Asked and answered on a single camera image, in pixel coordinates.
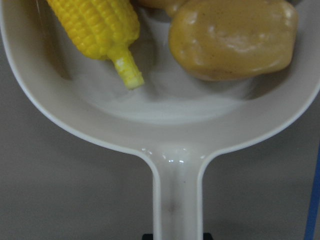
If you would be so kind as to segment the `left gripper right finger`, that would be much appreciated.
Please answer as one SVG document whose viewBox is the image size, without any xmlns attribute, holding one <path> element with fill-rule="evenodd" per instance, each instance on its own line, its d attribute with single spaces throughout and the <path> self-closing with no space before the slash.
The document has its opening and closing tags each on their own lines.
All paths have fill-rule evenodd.
<svg viewBox="0 0 320 240">
<path fill-rule="evenodd" d="M 212 234 L 209 233 L 209 232 L 204 232 L 202 239 L 203 239 L 203 240 L 213 240 L 213 236 L 212 236 Z"/>
</svg>

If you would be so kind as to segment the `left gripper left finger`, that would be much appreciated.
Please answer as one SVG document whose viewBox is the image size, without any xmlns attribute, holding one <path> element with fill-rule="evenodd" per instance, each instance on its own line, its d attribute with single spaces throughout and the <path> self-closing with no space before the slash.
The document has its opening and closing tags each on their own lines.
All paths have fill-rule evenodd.
<svg viewBox="0 0 320 240">
<path fill-rule="evenodd" d="M 153 240 L 154 236 L 152 233 L 145 233 L 141 237 L 142 240 Z"/>
</svg>

